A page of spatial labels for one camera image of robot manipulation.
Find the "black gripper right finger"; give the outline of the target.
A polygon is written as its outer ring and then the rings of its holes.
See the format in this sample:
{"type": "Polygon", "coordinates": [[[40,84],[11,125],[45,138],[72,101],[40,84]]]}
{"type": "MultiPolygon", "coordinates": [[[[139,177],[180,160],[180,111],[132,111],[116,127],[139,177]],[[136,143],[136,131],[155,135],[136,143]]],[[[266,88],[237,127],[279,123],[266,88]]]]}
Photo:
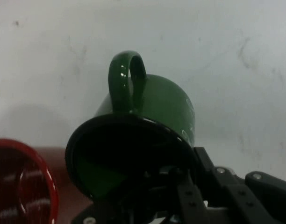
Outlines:
{"type": "Polygon", "coordinates": [[[205,148],[193,149],[195,180],[212,207],[225,207],[244,224],[286,224],[286,181],[260,171],[245,178],[216,167],[205,148]]]}

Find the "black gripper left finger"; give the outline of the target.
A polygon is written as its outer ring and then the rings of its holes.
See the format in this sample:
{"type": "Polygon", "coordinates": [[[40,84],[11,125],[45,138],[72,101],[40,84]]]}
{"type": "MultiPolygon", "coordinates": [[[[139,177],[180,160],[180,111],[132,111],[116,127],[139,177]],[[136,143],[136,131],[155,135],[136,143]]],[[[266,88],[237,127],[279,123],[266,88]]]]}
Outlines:
{"type": "Polygon", "coordinates": [[[96,200],[73,224],[207,224],[209,216],[189,169],[171,168],[129,190],[119,199],[96,200]]]}

